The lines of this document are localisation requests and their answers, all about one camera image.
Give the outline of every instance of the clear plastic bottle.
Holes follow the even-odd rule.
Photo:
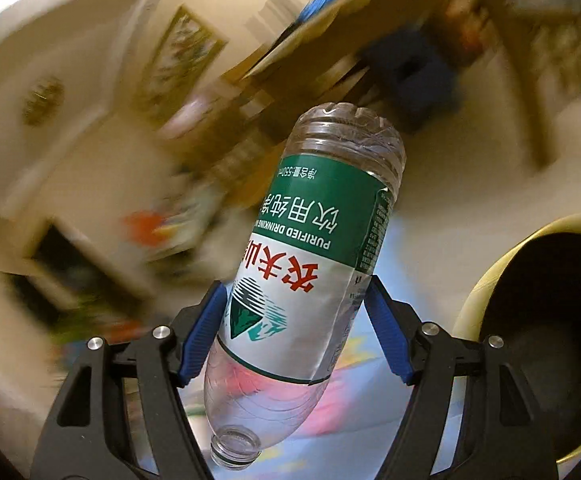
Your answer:
[[[306,420],[373,273],[406,160],[367,108],[295,124],[246,247],[205,376],[211,455],[241,470]]]

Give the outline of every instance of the framed picture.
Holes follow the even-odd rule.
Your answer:
[[[225,44],[186,7],[179,7],[146,67],[138,107],[154,123],[168,121]]]

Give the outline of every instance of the water bottle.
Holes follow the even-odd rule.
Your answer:
[[[370,282],[406,155],[368,108],[328,103],[295,124],[206,366],[213,460],[245,469],[324,393]]]

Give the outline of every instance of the bottle mouth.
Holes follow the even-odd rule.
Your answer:
[[[242,426],[224,426],[210,440],[210,456],[217,465],[242,471],[262,452],[259,438]]]

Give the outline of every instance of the bottle label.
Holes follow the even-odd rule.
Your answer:
[[[330,377],[375,268],[391,192],[318,155],[280,162],[237,271],[219,343],[262,375]]]

